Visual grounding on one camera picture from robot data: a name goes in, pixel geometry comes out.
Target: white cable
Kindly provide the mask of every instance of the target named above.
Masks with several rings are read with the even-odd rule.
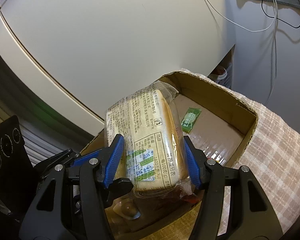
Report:
[[[235,22],[229,20],[227,17],[225,17],[225,16],[223,16],[221,13],[219,13],[219,12],[213,7],[213,5],[209,2],[209,0],[206,0],[206,1],[210,4],[210,6],[211,6],[211,7],[212,7],[212,8],[213,8],[213,9],[214,9],[221,17],[223,17],[224,19],[228,20],[229,22],[231,22],[231,23],[233,23],[233,24],[235,24],[235,25],[237,25],[237,26],[239,26],[239,27],[241,27],[241,28],[243,28],[243,29],[245,29],[245,30],[247,30],[247,31],[249,31],[249,32],[253,32],[253,33],[256,33],[256,32],[262,32],[262,31],[265,31],[265,30],[269,29],[269,28],[272,26],[272,24],[277,20],[277,16],[278,16],[278,4],[277,4],[277,0],[272,0],[273,3],[274,3],[274,9],[275,9],[274,19],[273,19],[272,23],[271,23],[267,28],[265,28],[265,29],[257,30],[257,31],[252,31],[252,30],[249,30],[249,29],[247,29],[247,28],[245,28],[245,27],[243,27],[243,26],[241,26],[241,25],[239,25],[239,24],[237,24],[237,23],[235,23]]]
[[[272,84],[272,87],[271,87],[271,90],[270,90],[270,93],[268,95],[268,98],[266,100],[266,103],[265,103],[265,106],[268,105],[268,102],[270,100],[270,97],[272,95],[272,92],[274,90],[274,85],[275,85],[275,81],[277,79],[277,39],[276,39],[276,32],[277,32],[277,17],[278,17],[278,4],[277,4],[277,0],[275,0],[275,8],[276,8],[276,14],[274,16],[274,19],[275,19],[275,24],[274,24],[274,79],[273,79],[273,84]]]

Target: plastic wrapper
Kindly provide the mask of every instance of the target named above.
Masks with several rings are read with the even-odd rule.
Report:
[[[181,122],[183,132],[190,133],[195,121],[201,113],[201,109],[190,107]]]
[[[188,135],[194,146],[202,150],[208,159],[213,159],[222,166],[226,165],[233,155],[233,152],[229,150],[229,146],[216,138],[202,138],[200,135],[191,132],[190,134],[184,133],[184,135]]]
[[[122,98],[106,113],[105,144],[116,134],[125,140],[116,178],[127,177],[136,197],[190,195],[191,184],[181,123],[174,98],[178,91],[156,81]]]

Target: white wall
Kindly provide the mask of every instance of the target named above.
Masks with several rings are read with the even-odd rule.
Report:
[[[274,15],[272,7],[268,7],[271,4],[266,3],[264,8]],[[264,15],[260,1],[230,0],[230,5],[235,22],[251,30],[263,29],[272,21]],[[279,18],[298,26],[300,10],[279,5]],[[273,29],[250,33],[235,28],[232,88],[262,104],[271,90],[271,71],[274,71]],[[279,21],[276,39],[278,75],[267,107],[300,133],[300,28]]]
[[[228,13],[227,0],[210,1]],[[2,0],[0,5],[18,44],[40,69],[101,119],[120,98],[163,74],[187,68],[208,75],[235,43],[233,26],[204,0]],[[17,66],[17,53],[6,53],[4,35],[0,32],[0,55],[13,72],[52,108],[75,119],[57,109],[50,94],[45,97],[50,92],[28,78],[29,70]]]

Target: blue gripper pad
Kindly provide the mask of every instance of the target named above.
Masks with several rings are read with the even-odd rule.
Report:
[[[76,159],[74,162],[73,162],[73,166],[79,166],[79,165],[82,165],[84,162],[90,160],[91,158],[96,158],[98,157],[98,154],[101,150],[97,150],[96,152],[93,152],[93,153],[90,153],[88,155],[84,155],[82,156],[81,158],[79,159]]]
[[[109,185],[113,182],[114,175],[117,171],[119,161],[121,159],[123,148],[124,148],[124,138],[122,135],[117,134],[112,141],[110,149],[113,149],[111,157],[108,161],[108,164],[106,166],[106,172],[105,172],[105,179],[103,181],[103,184],[106,188],[109,187]]]
[[[191,182],[193,185],[195,185],[197,188],[200,187],[201,185],[201,180],[200,180],[200,169],[199,166],[197,165],[197,162],[195,161],[193,154],[187,144],[185,142],[185,148],[186,148],[186,157],[187,157],[187,162],[188,162],[188,170],[189,170],[189,176],[191,179]]]

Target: brown object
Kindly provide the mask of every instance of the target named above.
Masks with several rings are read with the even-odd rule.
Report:
[[[216,66],[211,72],[211,74],[218,75],[218,76],[221,76],[224,73],[225,73],[225,69],[220,65]]]
[[[132,201],[125,202],[121,206],[121,212],[128,217],[133,217],[138,213],[138,209],[135,207]]]

